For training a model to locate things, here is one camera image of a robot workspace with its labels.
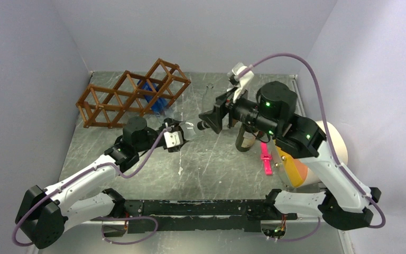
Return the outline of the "blue square Blue Dash bottle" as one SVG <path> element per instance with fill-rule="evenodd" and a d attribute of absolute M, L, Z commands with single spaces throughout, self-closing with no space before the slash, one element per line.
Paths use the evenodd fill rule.
<path fill-rule="evenodd" d="M 149 86 L 148 82 L 145 82 L 142 86 L 143 90 L 148 90 L 152 92 L 152 88 Z M 144 95 L 144 99 L 149 103 L 153 100 L 153 96 L 151 95 Z M 155 113 L 162 113 L 163 110 L 166 108 L 167 102 L 164 98 L 158 98 L 155 103 L 152 105 L 151 110 Z"/>

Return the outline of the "dark green wine bottle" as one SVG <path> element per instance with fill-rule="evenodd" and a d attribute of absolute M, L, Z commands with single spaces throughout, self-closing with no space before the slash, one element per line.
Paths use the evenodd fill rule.
<path fill-rule="evenodd" d="M 257 129 L 242 123 L 235 141 L 236 149 L 240 152 L 249 151 L 255 143 L 258 133 Z"/>

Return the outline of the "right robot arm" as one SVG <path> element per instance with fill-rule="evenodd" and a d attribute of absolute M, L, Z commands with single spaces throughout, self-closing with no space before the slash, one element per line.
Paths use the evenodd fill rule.
<path fill-rule="evenodd" d="M 297 94 L 279 81 L 263 85 L 256 101 L 244 95 L 235 99 L 236 91 L 233 88 L 218 96 L 212 110 L 199 115 L 204 126 L 219 133 L 223 118 L 228 116 L 230 121 L 256 129 L 311 169 L 326 186 L 319 193 L 272 190 L 264 205 L 265 215 L 270 219 L 291 213 L 317 216 L 343 231 L 371 227 L 370 205 L 377 203 L 381 191 L 360 184 L 342 162 L 335 160 L 326 129 L 295 113 Z"/>

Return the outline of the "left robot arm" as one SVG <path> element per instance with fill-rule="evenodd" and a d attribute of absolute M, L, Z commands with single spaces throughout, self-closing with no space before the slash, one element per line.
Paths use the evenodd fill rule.
<path fill-rule="evenodd" d="M 12 242 L 16 246 L 46 248 L 70 228 L 95 218 L 128 220 L 125 199 L 112 189 L 84 199 L 91 190 L 116 177 L 134 177 L 161 147 L 178 151 L 205 129 L 192 120 L 166 118 L 159 129 L 136 116 L 123 127 L 122 135 L 94 162 L 72 176 L 46 188 L 29 188 L 15 219 Z"/>

